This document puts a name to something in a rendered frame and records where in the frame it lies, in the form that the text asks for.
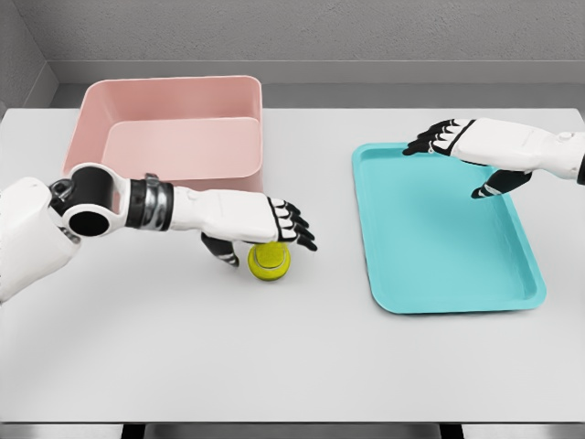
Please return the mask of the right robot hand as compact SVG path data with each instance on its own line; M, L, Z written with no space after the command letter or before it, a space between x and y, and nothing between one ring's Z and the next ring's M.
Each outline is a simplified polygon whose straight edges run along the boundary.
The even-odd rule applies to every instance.
M471 197L490 198L511 192L530 181L534 157L526 146L535 128L489 118L448 119L417 135L402 151L405 156L439 154L495 172L473 190Z

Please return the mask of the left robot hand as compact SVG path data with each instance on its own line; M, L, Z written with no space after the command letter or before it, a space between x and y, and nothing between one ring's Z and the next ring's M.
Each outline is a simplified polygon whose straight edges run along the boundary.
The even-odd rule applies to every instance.
M201 197L201 240L227 264L239 266L233 243L290 242L317 250L309 223L293 203L261 193L212 190Z

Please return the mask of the yellow-green tennis ball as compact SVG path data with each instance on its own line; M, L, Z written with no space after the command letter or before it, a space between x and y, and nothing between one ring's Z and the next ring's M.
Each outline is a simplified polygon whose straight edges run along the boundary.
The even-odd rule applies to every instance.
M281 279L289 271L291 254L284 242L253 244L248 253L250 272L266 282Z

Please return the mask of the blue plastic tray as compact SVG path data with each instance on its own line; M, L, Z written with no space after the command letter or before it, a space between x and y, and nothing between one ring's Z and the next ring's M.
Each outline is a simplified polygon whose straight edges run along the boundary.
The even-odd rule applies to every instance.
M495 169L402 143L352 154L371 294L402 315L528 310L547 287L508 195L474 199Z

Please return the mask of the pink plastic basket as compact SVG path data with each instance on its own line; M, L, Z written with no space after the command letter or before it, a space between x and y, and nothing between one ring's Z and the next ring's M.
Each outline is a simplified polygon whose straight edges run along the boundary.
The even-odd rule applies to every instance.
M195 190L261 192L262 133L251 76L102 80L86 90L62 172L97 163Z

